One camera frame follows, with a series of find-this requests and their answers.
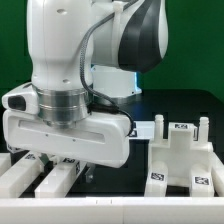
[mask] sticker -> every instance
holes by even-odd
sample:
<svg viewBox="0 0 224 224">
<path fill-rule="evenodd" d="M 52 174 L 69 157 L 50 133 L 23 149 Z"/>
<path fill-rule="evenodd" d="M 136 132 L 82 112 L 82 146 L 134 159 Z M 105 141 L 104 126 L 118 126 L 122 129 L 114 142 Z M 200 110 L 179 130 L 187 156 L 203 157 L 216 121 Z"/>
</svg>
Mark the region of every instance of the sticker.
<svg viewBox="0 0 224 224">
<path fill-rule="evenodd" d="M 63 160 L 63 163 L 74 163 L 75 162 L 75 159 L 69 159 L 69 158 L 65 158 Z"/>
<path fill-rule="evenodd" d="M 132 138 L 137 138 L 138 137 L 138 133 L 137 133 L 137 130 L 134 130 L 129 137 L 132 137 Z"/>
<path fill-rule="evenodd" d="M 159 173 L 152 173 L 151 174 L 151 179 L 153 179 L 153 180 L 159 180 L 159 181 L 164 181 L 165 176 L 163 174 L 159 174 Z"/>
<path fill-rule="evenodd" d="M 188 129 L 187 124 L 175 124 L 175 128 L 177 129 Z"/>
<path fill-rule="evenodd" d="M 34 156 L 34 154 L 29 154 L 25 159 L 35 160 L 36 157 Z"/>
<path fill-rule="evenodd" d="M 209 185 L 209 178 L 195 177 L 196 184 Z"/>
<path fill-rule="evenodd" d="M 76 175 L 78 175 L 80 172 L 80 162 L 77 162 L 76 164 Z"/>
</svg>

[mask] label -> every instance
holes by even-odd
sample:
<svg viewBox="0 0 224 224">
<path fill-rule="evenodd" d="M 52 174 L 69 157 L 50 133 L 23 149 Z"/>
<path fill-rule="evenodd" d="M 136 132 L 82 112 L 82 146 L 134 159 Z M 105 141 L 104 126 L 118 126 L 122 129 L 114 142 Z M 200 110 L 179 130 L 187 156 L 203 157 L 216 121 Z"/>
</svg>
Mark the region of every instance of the label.
<svg viewBox="0 0 224 224">
<path fill-rule="evenodd" d="M 25 159 L 29 159 L 29 160 L 35 160 L 36 157 L 34 156 L 34 154 L 29 154 L 25 157 Z"/>
<path fill-rule="evenodd" d="M 160 173 L 152 173 L 151 174 L 151 179 L 153 179 L 153 180 L 159 180 L 159 181 L 164 181 L 165 176 L 163 174 L 160 174 Z"/>
<path fill-rule="evenodd" d="M 209 178 L 195 177 L 194 180 L 196 184 L 209 185 L 210 183 Z"/>
<path fill-rule="evenodd" d="M 175 124 L 175 128 L 177 129 L 188 129 L 187 124 Z"/>
<path fill-rule="evenodd" d="M 69 159 L 69 158 L 65 158 L 63 160 L 63 163 L 74 163 L 75 162 L 75 159 Z"/>
</svg>

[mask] green wall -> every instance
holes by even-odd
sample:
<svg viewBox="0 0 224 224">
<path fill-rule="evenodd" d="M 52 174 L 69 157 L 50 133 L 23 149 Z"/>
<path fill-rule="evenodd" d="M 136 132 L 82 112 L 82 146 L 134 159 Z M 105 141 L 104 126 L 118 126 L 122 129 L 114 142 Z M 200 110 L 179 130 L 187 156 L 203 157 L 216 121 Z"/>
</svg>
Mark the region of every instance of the green wall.
<svg viewBox="0 0 224 224">
<path fill-rule="evenodd" d="M 26 0 L 0 0 L 0 95 L 30 79 Z M 203 89 L 224 102 L 224 1 L 167 0 L 164 61 L 140 75 L 143 89 Z"/>
<path fill-rule="evenodd" d="M 0 95 L 30 79 L 26 0 L 0 0 Z"/>
<path fill-rule="evenodd" d="M 203 89 L 224 102 L 224 1 L 167 0 L 169 47 L 145 89 Z"/>
</svg>

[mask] white plastic part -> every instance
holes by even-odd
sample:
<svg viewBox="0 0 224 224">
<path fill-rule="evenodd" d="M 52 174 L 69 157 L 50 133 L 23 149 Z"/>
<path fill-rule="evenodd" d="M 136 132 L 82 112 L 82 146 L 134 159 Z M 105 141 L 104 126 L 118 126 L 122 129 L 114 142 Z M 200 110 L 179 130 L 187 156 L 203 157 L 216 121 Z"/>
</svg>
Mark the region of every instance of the white plastic part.
<svg viewBox="0 0 224 224">
<path fill-rule="evenodd" d="M 130 135 L 129 139 L 151 140 L 154 138 L 154 121 L 135 121 L 136 128 Z"/>
<path fill-rule="evenodd" d="M 95 65 L 92 74 L 94 89 L 111 98 L 127 98 L 142 93 L 137 87 L 137 77 L 134 72 Z"/>
<path fill-rule="evenodd" d="M 10 109 L 8 99 L 13 96 L 22 96 L 26 101 L 26 110 L 24 112 L 29 114 L 39 113 L 39 104 L 37 93 L 33 90 L 31 83 L 25 83 L 12 91 L 8 92 L 2 97 L 2 105 L 5 109 Z"/>
<path fill-rule="evenodd" d="M 191 187 L 193 167 L 198 164 L 204 167 L 205 173 L 202 174 L 210 178 L 213 146 L 212 143 L 205 141 L 205 136 L 208 136 L 208 119 L 206 119 L 206 126 L 201 125 L 199 128 L 199 136 L 202 137 L 200 133 L 203 133 L 203 141 L 200 142 L 194 140 L 195 126 L 193 124 L 170 123 L 168 139 L 165 140 L 162 138 L 163 118 L 161 115 L 156 116 L 155 123 L 155 140 L 149 143 L 149 173 L 154 170 L 154 164 L 157 161 L 163 162 L 168 168 L 168 185 Z M 196 192 L 199 189 L 196 187 L 193 185 L 192 191 Z M 207 196 L 214 194 L 212 181 L 209 187 L 211 187 L 208 190 L 210 193 Z"/>
<path fill-rule="evenodd" d="M 198 133 L 198 142 L 200 144 L 207 144 L 208 143 L 208 124 L 209 120 L 207 117 L 200 118 L 200 128 Z"/>
<path fill-rule="evenodd" d="M 215 191 L 219 197 L 224 197 L 224 165 L 215 153 L 212 155 L 212 179 Z"/>
<path fill-rule="evenodd" d="M 19 148 L 12 147 L 12 146 L 10 146 L 9 144 L 7 144 L 7 149 L 8 149 L 8 151 L 11 152 L 12 154 L 16 154 L 16 153 L 25 151 L 25 150 L 23 150 L 23 149 L 19 149 Z"/>
<path fill-rule="evenodd" d="M 3 125 L 12 147 L 111 167 L 129 156 L 130 121 L 123 115 L 92 113 L 74 128 L 54 129 L 37 116 L 7 110 Z"/>
<path fill-rule="evenodd" d="M 86 163 L 64 159 L 49 173 L 35 190 L 36 198 L 63 198 L 67 195 Z"/>
<path fill-rule="evenodd" d="M 164 118 L 162 115 L 156 115 L 155 119 L 155 137 L 154 142 L 161 143 L 163 141 Z"/>
<path fill-rule="evenodd" d="M 148 174 L 145 197 L 165 197 L 167 189 L 168 169 L 165 163 L 155 162 L 153 170 Z"/>
<path fill-rule="evenodd" d="M 41 162 L 29 152 L 0 177 L 0 198 L 18 198 L 40 175 Z"/>
<path fill-rule="evenodd" d="M 202 165 L 194 165 L 191 168 L 191 197 L 214 197 L 215 191 L 211 172 Z"/>
<path fill-rule="evenodd" d="M 0 176 L 11 167 L 10 153 L 0 153 Z"/>
<path fill-rule="evenodd" d="M 0 200 L 4 224 L 223 224 L 223 198 Z"/>
</svg>

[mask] cable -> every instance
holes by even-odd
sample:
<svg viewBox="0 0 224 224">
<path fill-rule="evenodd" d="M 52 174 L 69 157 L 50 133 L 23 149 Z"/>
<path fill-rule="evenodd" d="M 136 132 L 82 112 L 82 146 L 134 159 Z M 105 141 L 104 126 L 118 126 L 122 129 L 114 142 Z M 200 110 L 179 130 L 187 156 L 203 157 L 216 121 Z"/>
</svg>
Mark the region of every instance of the cable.
<svg viewBox="0 0 224 224">
<path fill-rule="evenodd" d="M 124 5 L 124 10 L 128 9 L 130 6 L 132 6 L 133 4 L 135 4 L 136 2 L 138 2 L 139 0 L 131 0 L 129 3 L 127 3 L 126 5 Z M 93 25 L 85 34 L 83 41 L 82 41 L 82 46 L 81 46 L 81 54 L 80 54 L 80 79 L 81 79 L 81 83 L 83 85 L 83 87 L 90 93 L 92 93 L 93 95 L 96 95 L 100 98 L 103 98 L 107 101 L 109 101 L 112 105 L 116 106 L 116 103 L 107 95 L 100 93 L 96 90 L 93 90 L 91 87 L 89 87 L 86 83 L 85 80 L 85 56 L 86 56 L 86 50 L 87 50 L 87 46 L 88 46 L 88 42 L 89 42 L 89 38 L 91 37 L 92 33 L 100 26 L 102 26 L 103 24 L 105 24 L 106 22 L 108 22 L 109 20 L 113 19 L 115 16 L 115 13 L 110 14 L 109 16 L 107 16 L 106 18 L 104 18 L 103 20 L 99 21 L 98 23 L 96 23 L 95 25 Z"/>
<path fill-rule="evenodd" d="M 130 130 L 129 130 L 128 134 L 127 134 L 127 136 L 130 136 L 130 135 L 131 135 L 131 133 L 132 133 L 132 132 L 133 132 L 133 130 L 134 130 L 134 127 L 135 127 L 135 122 L 134 122 L 134 120 L 132 119 L 131 115 L 130 115 L 130 114 L 128 114 L 126 111 L 119 110 L 119 113 L 120 113 L 120 114 L 124 114 L 124 115 L 125 115 L 125 116 L 127 116 L 127 117 L 128 117 L 128 119 L 130 120 L 131 127 L 130 127 Z"/>
<path fill-rule="evenodd" d="M 124 11 L 126 9 L 128 9 L 130 6 L 132 6 L 133 4 L 135 4 L 136 2 L 138 2 L 139 0 L 131 0 L 130 2 L 128 2 L 126 5 L 124 5 Z M 81 45 L 81 54 L 80 54 L 80 80 L 81 83 L 84 87 L 84 89 L 86 91 L 88 91 L 89 93 L 98 96 L 100 98 L 103 98 L 105 100 L 107 100 L 108 102 L 110 102 L 112 104 L 111 107 L 107 107 L 106 109 L 103 108 L 105 105 L 98 105 L 99 107 L 101 107 L 101 111 L 104 112 L 109 112 L 109 113 L 115 113 L 115 111 L 117 113 L 121 113 L 124 114 L 125 116 L 128 117 L 128 119 L 130 120 L 131 123 L 131 127 L 130 127 L 130 131 L 128 133 L 128 136 L 132 133 L 133 129 L 134 129 L 134 121 L 132 119 L 132 117 L 126 113 L 123 110 L 120 110 L 119 107 L 117 106 L 117 104 L 107 95 L 100 93 L 94 89 L 92 89 L 90 86 L 87 85 L 86 80 L 85 80 L 85 57 L 86 57 L 86 50 L 87 50 L 87 46 L 88 46 L 88 42 L 89 42 L 89 38 L 91 37 L 91 35 L 93 34 L 93 32 L 100 26 L 102 26 L 103 24 L 105 24 L 106 22 L 108 22 L 109 20 L 113 19 L 115 16 L 115 13 L 110 14 L 109 16 L 107 16 L 106 18 L 104 18 L 103 20 L 99 21 L 98 23 L 96 23 L 95 25 L 93 25 L 85 34 L 83 41 L 82 41 L 82 45 Z M 97 106 L 96 104 L 94 104 L 94 106 L 92 106 L 92 110 L 97 110 Z"/>
</svg>

